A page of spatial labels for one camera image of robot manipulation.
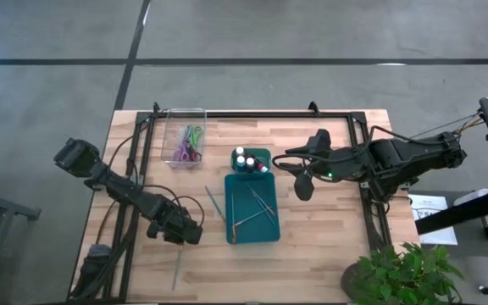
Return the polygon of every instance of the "wooden tabletop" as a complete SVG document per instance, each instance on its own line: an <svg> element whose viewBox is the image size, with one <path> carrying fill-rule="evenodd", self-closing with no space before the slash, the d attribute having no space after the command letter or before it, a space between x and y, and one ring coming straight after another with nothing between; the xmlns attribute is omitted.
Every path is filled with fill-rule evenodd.
<svg viewBox="0 0 488 305"><path fill-rule="evenodd" d="M369 126L391 128L385 110L365 110L365 113ZM104 152L105 162L109 161L115 148L132 135L135 117L136 111L114 113ZM294 177L272 169L281 238L273 243L244 245L227 243L225 224L204 190L204 186L208 186L223 210L224 178L232 173L230 153L235 147L264 147L275 156L287 148L303 146L318 128L330 132L333 148L349 146L344 119L208 119L202 167L195 170L174 170L161 161L164 123L164 119L156 120L145 184L161 184L178 196L195 197L206 214L204 232L199 245L184 246L176 289L172 291L179 247L164 242L163 238L147 238L149 223L141 218L130 276L129 302L348 301L340 288L341 274L359 256L369 255L356 183L329 184L314 180L313 197L303 202L293 191ZM380 131L374 135L375 139L381 137L389 136ZM113 170L121 175L125 172L129 147L129 143L123 146L114 160ZM93 198L75 280L110 203L112 200L104 192ZM182 201L182 205L190 210L194 219L200 219L200 210L195 203ZM117 208L114 208L101 239L107 245L112 241L116 212ZM407 200L393 200L387 218L393 244L419 243ZM118 276L114 285L119 286Z"/></svg>

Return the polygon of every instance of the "white paper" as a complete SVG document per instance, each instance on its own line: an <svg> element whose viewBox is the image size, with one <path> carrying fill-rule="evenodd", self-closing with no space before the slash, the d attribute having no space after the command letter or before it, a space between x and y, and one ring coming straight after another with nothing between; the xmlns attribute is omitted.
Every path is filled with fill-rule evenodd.
<svg viewBox="0 0 488 305"><path fill-rule="evenodd" d="M418 220L447 208L445 197L409 195L412 198L413 219ZM430 232L419 236L422 244L457 245L453 227Z"/></svg>

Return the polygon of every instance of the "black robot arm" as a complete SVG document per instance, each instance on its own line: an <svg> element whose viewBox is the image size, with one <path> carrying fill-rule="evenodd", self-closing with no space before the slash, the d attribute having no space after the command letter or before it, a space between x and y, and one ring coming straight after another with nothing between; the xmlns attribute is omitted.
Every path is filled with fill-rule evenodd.
<svg viewBox="0 0 488 305"><path fill-rule="evenodd" d="M84 183L92 190L105 186L107 194L120 204L136 206L141 216L151 221L147 236L156 238L159 231L164 240L175 244L196 245L202 227L192 220L186 208L159 194L143 191L132 181L114 173L103 163L99 151L83 140L68 139L54 157L56 165L75 177L88 177Z"/></svg>
<svg viewBox="0 0 488 305"><path fill-rule="evenodd" d="M375 129L391 133L373 126L370 138ZM304 201L312 197L312 178L316 178L325 182L366 182L372 199L386 202L400 185L414 184L418 176L431 169L455 168L466 158L458 137L451 132L419 140L402 138L405 141L368 140L358 147L332 150L329 132L318 130L308 138L306 146L288 149L285 155L274 157L273 165L296 176L295 193ZM279 159L293 157L300 158L302 163L277 163Z"/></svg>

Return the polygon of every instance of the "gray floor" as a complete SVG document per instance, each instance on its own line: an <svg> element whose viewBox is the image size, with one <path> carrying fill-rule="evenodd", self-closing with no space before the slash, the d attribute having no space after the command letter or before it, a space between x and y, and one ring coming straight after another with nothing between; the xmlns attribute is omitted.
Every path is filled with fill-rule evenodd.
<svg viewBox="0 0 488 305"><path fill-rule="evenodd" d="M0 58L126 58L140 0L0 1ZM152 0L139 58L488 58L488 0ZM0 66L0 197L39 206L0 261L0 303L64 300L92 197L53 165L69 137L103 147L124 66ZM411 136L473 113L488 65L135 67L125 109L386 108ZM488 188L486 130L421 190ZM455 259L465 301L488 263Z"/></svg>

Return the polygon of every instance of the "teal tray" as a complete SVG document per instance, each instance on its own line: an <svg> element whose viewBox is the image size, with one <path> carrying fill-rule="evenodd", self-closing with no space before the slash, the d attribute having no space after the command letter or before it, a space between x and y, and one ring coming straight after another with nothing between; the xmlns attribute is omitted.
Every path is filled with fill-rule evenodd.
<svg viewBox="0 0 488 305"><path fill-rule="evenodd" d="M264 164L270 171L270 151L265 148L245 148L244 153L251 153L259 162ZM240 171L236 168L236 152L233 149L233 152L230 154L230 167L236 173L247 173L245 170Z"/></svg>
<svg viewBox="0 0 488 305"><path fill-rule="evenodd" d="M266 213L249 219L236 227L236 243L278 241L280 239L280 221L278 218L278 205L276 203L275 178L272 173L255 173L248 175L231 174L225 177L225 217L227 219L227 242L233 240L233 214L231 207L231 194L235 199L235 222L263 211L258 201L247 187L252 189L272 208L274 215L269 213L274 221L270 222Z"/></svg>

